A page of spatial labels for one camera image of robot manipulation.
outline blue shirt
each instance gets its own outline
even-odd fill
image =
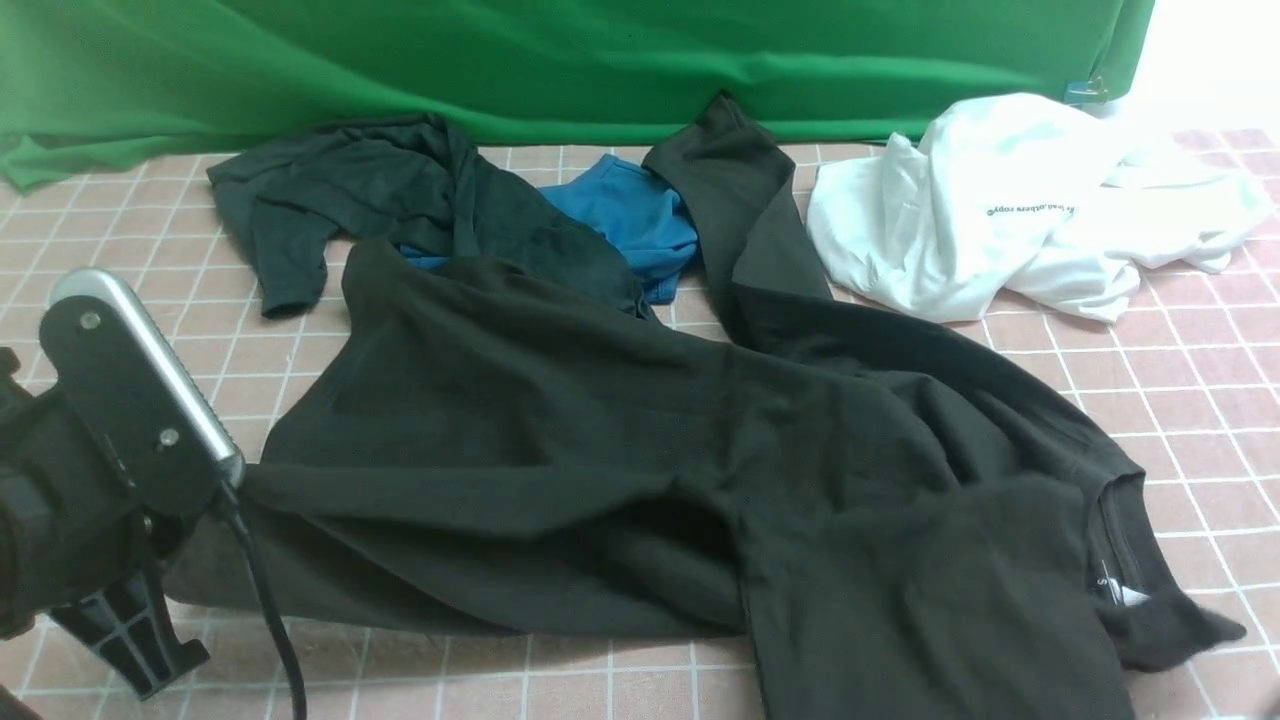
[[[680,195],[649,170],[614,155],[600,158],[573,182],[541,188],[559,211],[600,233],[626,258],[653,305],[676,299],[680,273],[698,252],[698,231]],[[419,268],[447,258],[401,246]]]

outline white cloth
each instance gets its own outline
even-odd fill
[[[895,135],[824,165],[808,224],[835,282],[910,315],[977,320],[1009,287],[1114,323],[1137,265],[1221,272],[1270,206],[1254,178],[1169,138],[1005,95],[952,105],[919,149]]]

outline black cable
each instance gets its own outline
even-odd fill
[[[289,696],[293,698],[293,720],[307,720],[307,691],[302,683],[302,666],[298,665],[298,655],[293,650],[293,642],[289,639],[289,633],[284,629],[284,620],[280,618],[280,609],[276,607],[275,596],[271,594],[271,587],[266,582],[266,568],[262,565],[262,556],[259,553],[257,543],[253,542],[253,536],[250,534],[239,510],[229,509],[225,515],[227,524],[232,527],[241,550],[244,551],[244,561],[248,562],[248,577],[253,583],[253,591],[257,593],[257,602],[262,606],[262,619],[266,621],[266,629],[271,633],[271,641],[275,642],[275,651],[280,655],[280,662],[284,665],[284,676],[289,680]]]

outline pink tiled floor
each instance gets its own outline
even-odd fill
[[[1280,200],[1280,149],[1262,131],[1187,133],[1204,159],[1267,178]],[[535,184],[568,181],[604,149],[493,149]],[[620,149],[637,159],[639,149]],[[817,167],[869,152],[796,146],[796,201]],[[325,300],[305,319],[265,322],[253,275],[221,234],[204,169],[219,158],[165,158],[18,199],[0,186],[0,345],[20,379],[47,388],[36,325],[60,273],[115,270],[140,290],[200,387],[251,457],[271,423],[340,347],[338,291],[347,247],[330,247]],[[957,325],[1088,411],[1142,462],[1147,500],[1178,579],[1249,637],[1178,670],[1134,676],[1140,717],[1257,717],[1280,698],[1280,215],[1217,277],[1149,273],[1115,328],[1001,296],[982,323]],[[840,292],[841,297],[851,299]],[[723,340],[698,279],[663,310],[672,325]],[[61,632],[41,624],[0,644],[0,684],[49,720],[288,720],[266,632],[252,615],[177,607],[183,637],[214,660],[138,705]],[[742,642],[422,638],[292,623],[315,720],[759,720]]]

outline green fabric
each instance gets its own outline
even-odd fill
[[[963,97],[1128,91],[1152,3],[5,1],[0,174],[412,111],[486,143],[652,143],[718,90],[785,141],[883,140]]]

